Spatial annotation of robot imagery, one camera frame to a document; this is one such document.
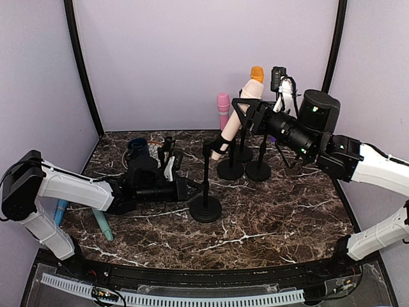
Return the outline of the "black stand of beige microphone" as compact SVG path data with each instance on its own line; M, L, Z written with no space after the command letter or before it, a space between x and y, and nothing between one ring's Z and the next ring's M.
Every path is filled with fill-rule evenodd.
M210 183L208 179L211 151L224 155L231 141L224 139L219 133L214 139L203 141L202 154L204 157L203 173L203 193L201 196L194 198L189 205L189 213L192 218L200 223L212 223L216 221L222 212L220 201L209 195Z

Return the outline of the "black stand of blue microphone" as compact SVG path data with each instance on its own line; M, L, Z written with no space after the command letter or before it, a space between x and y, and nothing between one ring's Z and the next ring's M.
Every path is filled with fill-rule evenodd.
M166 136L162 145L157 148L158 159L160 161L160 167L165 168L173 155L173 150L176 140L172 136Z

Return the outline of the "green microphone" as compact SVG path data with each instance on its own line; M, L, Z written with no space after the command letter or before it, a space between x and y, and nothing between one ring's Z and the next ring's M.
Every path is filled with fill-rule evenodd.
M111 227L109 226L109 223L105 217L105 214L103 211L99 211L96 209L92 209L92 213L102 231L102 233L105 235L106 239L109 242L112 242L114 239L114 236L112 234Z

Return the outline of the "blue microphone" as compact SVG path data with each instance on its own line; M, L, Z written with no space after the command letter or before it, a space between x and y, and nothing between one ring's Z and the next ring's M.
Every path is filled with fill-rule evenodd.
M69 202L66 200L58 200L57 202L57 207L54 214L54 221L58 226L60 226L62 223L68 205Z

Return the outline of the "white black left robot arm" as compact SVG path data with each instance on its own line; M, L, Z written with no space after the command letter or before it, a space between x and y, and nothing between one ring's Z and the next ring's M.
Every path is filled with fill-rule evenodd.
M23 225L49 248L77 279L90 274L90 265L79 255L73 239L43 209L40 198L55 198L120 216L146 202L189 201L203 186L177 173L183 155L167 160L146 155L128 162L120 175L89 178L61 169L31 150L12 165L1 179L1 211L5 220Z

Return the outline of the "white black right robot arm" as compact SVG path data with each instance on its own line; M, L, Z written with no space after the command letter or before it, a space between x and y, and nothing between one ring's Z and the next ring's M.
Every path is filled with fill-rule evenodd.
M372 184L408 195L408 162L387 155L369 143L335 135L341 108L330 95L307 90L298 115L274 111L269 102L236 98L232 105L240 123L253 134L268 134L292 149L304 163L313 163L328 176L344 182ZM338 278L367 255L408 238L408 204L367 230L339 239L326 272Z

